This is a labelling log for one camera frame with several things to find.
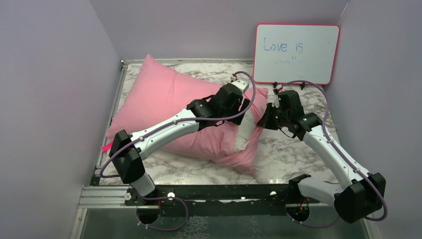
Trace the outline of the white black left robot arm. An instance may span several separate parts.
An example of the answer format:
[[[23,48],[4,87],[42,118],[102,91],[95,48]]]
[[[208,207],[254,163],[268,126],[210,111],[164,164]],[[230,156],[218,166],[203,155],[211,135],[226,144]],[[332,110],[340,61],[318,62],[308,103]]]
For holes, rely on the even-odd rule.
[[[134,133],[121,130],[115,134],[109,161],[124,184],[132,186],[144,204],[156,200],[156,186],[146,173],[143,160],[163,146],[185,135],[226,121],[239,124],[252,101],[243,95],[249,82],[235,80],[223,85],[217,93],[193,100],[175,116]]]

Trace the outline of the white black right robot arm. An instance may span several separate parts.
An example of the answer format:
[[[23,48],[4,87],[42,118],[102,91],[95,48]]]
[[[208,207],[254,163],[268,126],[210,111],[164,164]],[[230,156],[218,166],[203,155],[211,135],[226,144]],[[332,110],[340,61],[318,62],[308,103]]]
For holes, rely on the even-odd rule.
[[[267,104],[258,126],[270,130],[287,128],[323,160],[338,181],[327,183],[308,174],[295,177],[289,180],[287,189],[292,202],[305,198],[318,200],[334,207],[347,223],[359,219],[382,221],[387,217],[386,179],[354,160],[328,132],[324,119],[314,113],[306,114],[298,92],[277,91],[275,102]]]

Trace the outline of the pink pillowcase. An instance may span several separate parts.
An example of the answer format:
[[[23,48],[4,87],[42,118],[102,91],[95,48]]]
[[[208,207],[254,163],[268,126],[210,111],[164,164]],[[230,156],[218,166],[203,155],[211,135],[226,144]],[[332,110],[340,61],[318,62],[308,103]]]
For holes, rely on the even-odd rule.
[[[215,94],[219,89],[218,83],[179,73],[147,55],[124,104],[111,121],[105,136],[112,139],[121,130],[133,133],[148,129],[175,116],[191,101]],[[263,130],[256,124],[265,113],[268,90],[248,89],[245,97],[253,100],[253,105],[248,111],[254,116],[255,130],[243,151],[232,153],[238,125],[231,122],[183,136],[165,145],[164,151],[211,160],[244,174],[254,175],[255,157]]]

